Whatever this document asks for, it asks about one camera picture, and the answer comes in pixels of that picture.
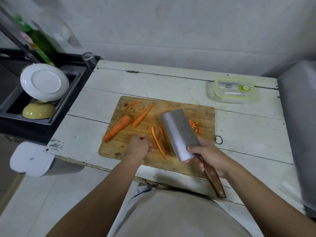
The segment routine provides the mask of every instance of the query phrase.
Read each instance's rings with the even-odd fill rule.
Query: white wall
[[[4,0],[28,23],[53,10],[105,60],[246,75],[316,54],[316,0]]]

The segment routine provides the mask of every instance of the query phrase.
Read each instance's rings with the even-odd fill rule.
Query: wooden cutting board
[[[137,106],[131,110],[123,112],[124,103],[131,103],[132,101],[141,101],[142,103],[137,104]],[[156,99],[121,96],[115,108],[107,132],[114,126],[115,123],[117,123],[117,121],[122,116],[129,115],[133,120],[135,120],[140,115],[140,113],[143,112],[138,110],[137,108],[141,108],[144,106],[145,110],[152,103],[154,103],[153,108],[148,112],[146,117],[140,122],[140,124],[136,128],[133,128],[131,125],[129,125],[124,130],[120,131],[108,143],[102,142],[99,149],[99,155],[121,160],[127,151],[127,146],[130,138],[133,135],[143,134],[147,137],[148,141],[153,144],[153,148],[155,149],[154,153],[148,155],[143,160],[143,165],[205,178],[204,173],[201,172],[200,168],[193,161],[189,164],[179,162],[179,159],[173,151],[168,136],[168,154],[167,159],[164,159],[154,141],[154,138],[151,133],[151,127],[155,127],[156,137],[162,149],[165,150],[164,142],[158,129],[158,126],[160,125],[165,130],[164,124],[161,119],[161,114],[168,111],[174,111],[176,109],[183,109],[188,119],[191,119],[193,122],[199,122],[197,126],[201,130],[201,133],[197,133],[197,136],[203,137],[204,139],[208,139],[211,143],[214,143],[215,110],[213,107],[177,103],[172,101]]]

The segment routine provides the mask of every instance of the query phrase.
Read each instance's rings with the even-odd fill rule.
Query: beige shirt
[[[134,197],[115,237],[251,236],[214,201],[176,191]]]

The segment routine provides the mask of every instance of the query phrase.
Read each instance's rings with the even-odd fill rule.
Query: cleaver
[[[201,146],[194,130],[190,126],[187,117],[182,109],[163,113],[161,115],[167,135],[170,139],[174,152],[176,153],[179,161],[197,157],[204,163],[207,180],[213,187],[218,198],[226,198],[224,188],[221,181],[215,172],[214,168],[207,164],[200,154],[193,154],[186,149],[188,146]]]

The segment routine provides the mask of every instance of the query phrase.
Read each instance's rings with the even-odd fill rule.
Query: white plate
[[[69,88],[69,80],[57,67],[48,64],[33,64],[21,73],[24,91],[38,100],[59,100]]]

